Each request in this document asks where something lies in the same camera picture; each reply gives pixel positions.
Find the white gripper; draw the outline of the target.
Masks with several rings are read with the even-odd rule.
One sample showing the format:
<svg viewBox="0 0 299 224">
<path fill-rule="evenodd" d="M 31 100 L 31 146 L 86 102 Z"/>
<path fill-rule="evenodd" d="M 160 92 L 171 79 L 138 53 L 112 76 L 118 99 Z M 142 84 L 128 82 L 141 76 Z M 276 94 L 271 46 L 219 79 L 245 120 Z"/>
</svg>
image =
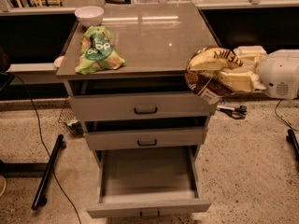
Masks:
<svg viewBox="0 0 299 224">
<path fill-rule="evenodd" d="M 237 55 L 230 50 L 204 50 L 192 56 L 189 70 L 220 71 L 218 81 L 225 92 L 264 91 L 263 93 L 271 98 L 292 99 L 292 55 L 291 49 L 280 49 L 266 56 L 264 53 Z M 221 71 L 247 70 L 258 61 L 258 75 L 251 71 Z"/>
</svg>

